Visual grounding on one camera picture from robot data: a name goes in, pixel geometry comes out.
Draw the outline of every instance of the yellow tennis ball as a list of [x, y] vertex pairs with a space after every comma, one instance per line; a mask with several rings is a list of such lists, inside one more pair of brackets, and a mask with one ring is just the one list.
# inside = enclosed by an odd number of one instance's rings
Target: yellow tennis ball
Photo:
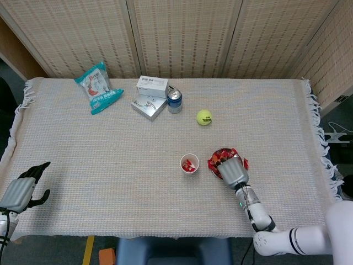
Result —
[[196, 116], [196, 120], [200, 125], [207, 125], [212, 122], [212, 114], [207, 109], [201, 109]]

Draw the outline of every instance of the woven screen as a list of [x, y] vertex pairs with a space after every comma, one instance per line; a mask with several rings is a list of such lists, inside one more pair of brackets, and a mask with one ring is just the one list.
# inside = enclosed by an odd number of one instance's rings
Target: woven screen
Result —
[[119, 1], [2, 0], [54, 76], [72, 78], [104, 61], [112, 78], [137, 77]]
[[281, 78], [335, 0], [248, 0], [224, 68], [228, 78]]
[[149, 76], [216, 77], [234, 0], [134, 0]]
[[353, 1], [335, 9], [291, 77], [310, 79], [323, 109], [353, 86]]

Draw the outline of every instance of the snack bag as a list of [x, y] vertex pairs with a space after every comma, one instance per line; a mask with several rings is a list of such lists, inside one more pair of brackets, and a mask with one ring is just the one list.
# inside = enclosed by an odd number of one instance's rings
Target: snack bag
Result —
[[75, 82], [86, 91], [92, 115], [100, 113], [116, 102], [124, 92], [123, 89], [110, 89], [111, 84], [104, 62], [93, 66], [83, 76], [76, 78]]

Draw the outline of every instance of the paper cup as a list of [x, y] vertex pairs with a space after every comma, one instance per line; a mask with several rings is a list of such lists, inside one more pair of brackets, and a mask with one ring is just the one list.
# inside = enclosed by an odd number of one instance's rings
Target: paper cup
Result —
[[[193, 167], [195, 167], [195, 170], [193, 172], [187, 172], [183, 169], [183, 164], [186, 162], [186, 160], [189, 160], [192, 164]], [[186, 155], [184, 155], [181, 159], [180, 159], [180, 167], [181, 170], [188, 175], [194, 174], [198, 169], [199, 169], [199, 159], [196, 155], [194, 155], [193, 153], [187, 153]]]

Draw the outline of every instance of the orange object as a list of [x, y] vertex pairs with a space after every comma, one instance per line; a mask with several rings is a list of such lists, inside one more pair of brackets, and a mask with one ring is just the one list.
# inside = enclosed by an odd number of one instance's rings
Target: orange object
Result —
[[99, 251], [99, 265], [114, 265], [115, 252], [112, 248], [106, 248]]

